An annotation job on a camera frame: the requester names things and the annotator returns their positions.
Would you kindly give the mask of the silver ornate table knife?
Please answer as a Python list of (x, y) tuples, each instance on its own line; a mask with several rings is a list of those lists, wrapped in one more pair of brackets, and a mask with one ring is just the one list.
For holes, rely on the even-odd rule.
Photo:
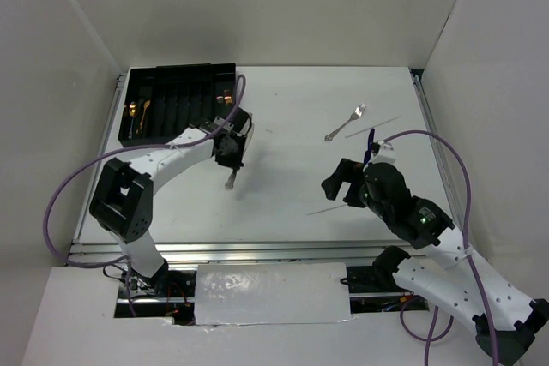
[(237, 175), (238, 175), (238, 168), (232, 169), (229, 178), (226, 180), (225, 190), (227, 191), (233, 190)]

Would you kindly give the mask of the gold ornate spoon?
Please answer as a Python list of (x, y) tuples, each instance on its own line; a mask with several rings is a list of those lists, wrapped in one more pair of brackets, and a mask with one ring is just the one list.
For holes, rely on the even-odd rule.
[(146, 120), (146, 117), (147, 117), (147, 114), (148, 114), (148, 108), (149, 108), (150, 104), (151, 104), (151, 100), (148, 99), (142, 105), (139, 127), (137, 129), (138, 134), (141, 134), (142, 131), (143, 131), (144, 123), (145, 123), (145, 120)]

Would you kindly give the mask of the rainbow iridescent ornate spoon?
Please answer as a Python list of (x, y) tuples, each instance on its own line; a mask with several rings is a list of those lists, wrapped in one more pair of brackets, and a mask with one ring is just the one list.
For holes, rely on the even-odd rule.
[(129, 140), (133, 137), (133, 125), (137, 114), (137, 103), (135, 101), (130, 102), (124, 107), (124, 114), (129, 119), (129, 127), (127, 131), (127, 138)]

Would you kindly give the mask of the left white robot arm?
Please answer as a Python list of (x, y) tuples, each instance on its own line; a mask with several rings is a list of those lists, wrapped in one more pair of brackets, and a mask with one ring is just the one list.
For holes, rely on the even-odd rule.
[(149, 233), (154, 196), (175, 177), (211, 158), (231, 170), (227, 191), (244, 167), (254, 129), (252, 114), (238, 108), (226, 124), (223, 120), (204, 119), (169, 141), (166, 148), (130, 161), (113, 158), (102, 167), (89, 212), (130, 258), (131, 272), (151, 297), (164, 297), (170, 285), (185, 282), (183, 275), (169, 269)]

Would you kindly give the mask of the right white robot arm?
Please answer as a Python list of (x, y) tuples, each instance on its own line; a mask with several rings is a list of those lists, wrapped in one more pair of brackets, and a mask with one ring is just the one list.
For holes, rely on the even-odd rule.
[(516, 289), (474, 248), (463, 232), (433, 201), (412, 195), (394, 167), (392, 146), (376, 144), (364, 163), (342, 159), (321, 186), (336, 199), (367, 208), (398, 238), (435, 262), (444, 272), (427, 269), (404, 249), (390, 246), (373, 262), (378, 287), (411, 291), (454, 317), (475, 336), (477, 345), (501, 365), (514, 365), (548, 322), (548, 302)]

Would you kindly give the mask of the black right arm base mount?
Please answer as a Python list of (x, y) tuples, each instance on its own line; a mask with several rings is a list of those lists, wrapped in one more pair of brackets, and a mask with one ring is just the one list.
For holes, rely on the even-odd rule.
[(351, 294), (404, 292), (393, 275), (410, 254), (396, 246), (386, 248), (370, 266), (347, 267), (347, 276), (340, 283)]

